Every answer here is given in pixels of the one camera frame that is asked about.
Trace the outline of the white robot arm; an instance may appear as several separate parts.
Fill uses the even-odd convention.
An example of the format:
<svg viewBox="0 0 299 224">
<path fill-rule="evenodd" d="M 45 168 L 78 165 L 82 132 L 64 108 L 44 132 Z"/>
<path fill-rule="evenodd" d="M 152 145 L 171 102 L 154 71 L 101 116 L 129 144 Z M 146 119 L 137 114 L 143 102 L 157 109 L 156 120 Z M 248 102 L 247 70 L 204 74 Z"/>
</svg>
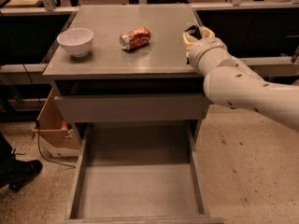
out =
<svg viewBox="0 0 299 224">
<path fill-rule="evenodd" d="M 183 33 L 188 63 L 204 77 L 204 93 L 216 105 L 255 111 L 299 131 L 299 87 L 265 81 L 205 26 Z"/>
</svg>

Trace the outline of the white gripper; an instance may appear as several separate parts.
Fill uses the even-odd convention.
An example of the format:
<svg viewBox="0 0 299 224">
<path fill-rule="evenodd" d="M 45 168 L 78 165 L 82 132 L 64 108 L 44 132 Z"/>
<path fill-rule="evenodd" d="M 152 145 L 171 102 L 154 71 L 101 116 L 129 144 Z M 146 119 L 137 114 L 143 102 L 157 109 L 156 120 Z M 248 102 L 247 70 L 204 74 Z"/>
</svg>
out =
<svg viewBox="0 0 299 224">
<path fill-rule="evenodd" d="M 187 32 L 184 32 L 182 36 L 186 54 L 189 54 L 191 67 L 198 74 L 205 77 L 220 63 L 231 59 L 232 55 L 227 51 L 226 45 L 219 38 L 214 37 L 215 34 L 212 30 L 205 26 L 200 26 L 199 32 L 203 38 L 197 42 L 195 42 L 195 38 Z"/>
</svg>

